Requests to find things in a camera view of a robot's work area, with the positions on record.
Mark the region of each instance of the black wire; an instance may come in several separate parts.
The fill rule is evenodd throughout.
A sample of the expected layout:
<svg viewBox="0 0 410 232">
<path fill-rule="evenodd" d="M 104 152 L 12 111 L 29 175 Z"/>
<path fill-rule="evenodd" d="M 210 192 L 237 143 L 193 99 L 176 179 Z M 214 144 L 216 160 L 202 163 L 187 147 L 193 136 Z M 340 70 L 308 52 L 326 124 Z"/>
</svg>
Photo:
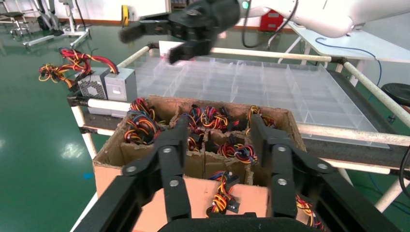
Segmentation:
<svg viewBox="0 0 410 232">
<path fill-rule="evenodd" d="M 243 27 L 242 27 L 242 44 L 243 44 L 243 46 L 246 47 L 246 48 L 255 48 L 255 47 L 258 47 L 258 46 L 260 46 L 260 45 L 263 44 L 263 42 L 259 42 L 259 43 L 255 44 L 255 45 L 247 45 L 247 44 L 245 43 L 246 24 L 247 24 L 247 22 L 248 22 L 248 16 L 249 16 L 249 11 L 250 11 L 251 3 L 252 3 L 252 0 L 249 0 L 249 6 L 248 6 L 248 8 L 246 9 L 245 21 L 244 21 L 244 25 L 243 25 Z M 298 4 L 299 4 L 299 0 L 296 0 L 295 6 L 294 6 L 294 8 L 293 8 L 293 10 L 292 10 L 292 12 L 291 12 L 291 15 L 289 16 L 288 20 L 282 25 L 282 27 L 278 28 L 275 32 L 273 32 L 273 35 L 272 35 L 272 36 L 276 35 L 280 30 L 282 30 L 282 29 L 289 23 L 290 19 L 292 19 L 292 17 L 293 17 L 294 14 L 296 13 Z"/>
<path fill-rule="evenodd" d="M 407 160 L 409 159 L 409 155 L 410 155 L 410 146 L 407 148 L 406 153 L 403 156 L 403 159 L 401 160 L 400 163 L 400 170 L 399 170 L 399 175 L 398 175 L 398 180 L 400 182 L 400 187 L 401 190 L 403 190 L 403 193 L 408 197 L 408 199 L 410 200 L 410 194 L 407 191 L 406 186 L 404 185 L 404 166 L 407 163 Z"/>
<path fill-rule="evenodd" d="M 75 0 L 75 5 L 77 6 L 78 13 L 80 14 L 81 22 L 83 22 L 84 29 L 86 29 L 86 23 L 84 22 L 83 14 L 81 13 L 81 10 L 80 10 L 80 7 L 78 6 L 77 0 Z"/>
</svg>

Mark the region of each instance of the plastic compartment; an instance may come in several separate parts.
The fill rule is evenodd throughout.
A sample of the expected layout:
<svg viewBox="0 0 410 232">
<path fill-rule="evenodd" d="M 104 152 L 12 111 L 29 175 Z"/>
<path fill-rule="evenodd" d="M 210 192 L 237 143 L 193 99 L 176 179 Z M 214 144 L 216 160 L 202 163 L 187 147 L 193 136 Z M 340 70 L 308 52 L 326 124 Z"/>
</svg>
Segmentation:
<svg viewBox="0 0 410 232">
<path fill-rule="evenodd" d="M 170 65 L 149 55 L 135 63 L 139 96 L 194 98 L 285 108 L 298 123 L 373 131 L 326 69 L 320 66 L 276 64 L 197 57 Z M 387 145 L 303 134 L 333 142 Z"/>
</svg>

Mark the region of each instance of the green floor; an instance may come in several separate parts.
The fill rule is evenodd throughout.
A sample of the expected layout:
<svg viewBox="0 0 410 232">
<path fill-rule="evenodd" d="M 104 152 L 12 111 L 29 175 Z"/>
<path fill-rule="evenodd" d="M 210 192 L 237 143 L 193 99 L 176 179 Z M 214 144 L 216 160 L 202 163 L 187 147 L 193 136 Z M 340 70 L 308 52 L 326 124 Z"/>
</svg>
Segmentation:
<svg viewBox="0 0 410 232">
<path fill-rule="evenodd" d="M 172 39 L 146 36 L 125 45 L 119 42 L 119 27 L 93 26 L 91 31 L 92 39 L 78 50 L 90 53 L 98 48 L 95 55 L 114 63 L 120 63 L 147 42 Z M 257 33 L 248 36 L 249 43 L 256 39 L 266 41 L 268 37 L 269 34 Z M 284 52 L 295 39 L 294 34 L 279 35 L 271 50 Z M 62 63 L 58 48 L 67 46 L 69 39 L 56 39 L 27 50 L 0 27 L 0 42 L 0 231 L 69 231 L 95 192 L 91 159 L 67 104 L 66 86 L 38 81 L 40 66 Z M 217 46 L 244 49 L 238 31 L 229 31 L 227 39 L 220 40 Z M 368 94 L 361 86 L 358 88 Z M 373 103 L 385 116 L 389 114 L 376 99 Z M 409 130 L 399 130 L 400 123 L 395 122 L 398 131 L 409 134 Z M 94 136 L 97 149 L 107 138 Z M 371 202 L 377 201 L 380 195 L 367 173 L 349 174 Z M 393 176 L 375 176 L 383 190 L 395 180 Z M 403 196 L 398 200 L 409 204 Z M 402 231 L 410 232 L 406 214 L 394 207 L 384 214 Z"/>
</svg>

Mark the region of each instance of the blue cable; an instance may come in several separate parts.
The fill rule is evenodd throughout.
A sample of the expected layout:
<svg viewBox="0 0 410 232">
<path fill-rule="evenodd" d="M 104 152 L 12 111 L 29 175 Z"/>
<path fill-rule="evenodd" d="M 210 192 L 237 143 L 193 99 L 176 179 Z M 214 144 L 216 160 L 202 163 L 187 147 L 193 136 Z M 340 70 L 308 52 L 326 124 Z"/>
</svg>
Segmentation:
<svg viewBox="0 0 410 232">
<path fill-rule="evenodd" d="M 379 80 L 377 81 L 377 86 L 379 86 L 380 80 L 381 80 L 381 63 L 380 63 L 380 61 L 376 58 L 376 56 L 375 56 L 374 54 L 372 54 L 371 52 L 368 52 L 368 51 L 366 51 L 366 50 L 360 49 L 360 48 L 341 47 L 341 46 L 327 45 L 327 44 L 324 44 L 324 43 L 322 43 L 322 42 L 319 42 L 319 39 L 322 39 L 322 40 L 326 40 L 326 39 L 325 39 L 325 38 L 322 38 L 322 37 L 319 37 L 319 38 L 316 38 L 316 39 L 315 39 L 315 41 L 316 41 L 318 44 L 321 44 L 321 45 L 326 46 L 326 47 L 335 47 L 335 48 L 343 48 L 343 49 L 350 49 L 350 50 L 356 50 L 356 51 L 366 52 L 367 54 L 369 54 L 369 55 L 371 55 L 372 57 L 374 57 L 374 59 L 379 63 L 379 68 L 380 68 Z"/>
</svg>

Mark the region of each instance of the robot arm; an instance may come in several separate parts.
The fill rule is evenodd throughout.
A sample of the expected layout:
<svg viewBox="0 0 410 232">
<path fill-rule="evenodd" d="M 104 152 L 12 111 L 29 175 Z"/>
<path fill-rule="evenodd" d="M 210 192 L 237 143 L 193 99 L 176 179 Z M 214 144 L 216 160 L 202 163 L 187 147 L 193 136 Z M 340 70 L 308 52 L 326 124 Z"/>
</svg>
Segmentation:
<svg viewBox="0 0 410 232">
<path fill-rule="evenodd" d="M 239 0 L 242 17 L 250 7 L 249 17 L 266 14 L 270 9 L 289 18 L 295 0 Z M 410 12 L 408 0 L 299 0 L 296 12 L 290 19 L 329 38 L 346 35 L 354 25 Z"/>
<path fill-rule="evenodd" d="M 120 39 L 129 43 L 143 35 L 171 34 L 186 41 L 170 51 L 169 62 L 172 64 L 181 59 L 208 55 L 218 34 L 235 26 L 248 10 L 248 17 L 257 17 L 269 9 L 323 36 L 337 38 L 346 35 L 354 25 L 410 12 L 410 1 L 201 0 L 180 12 L 143 17 L 124 28 Z"/>
</svg>

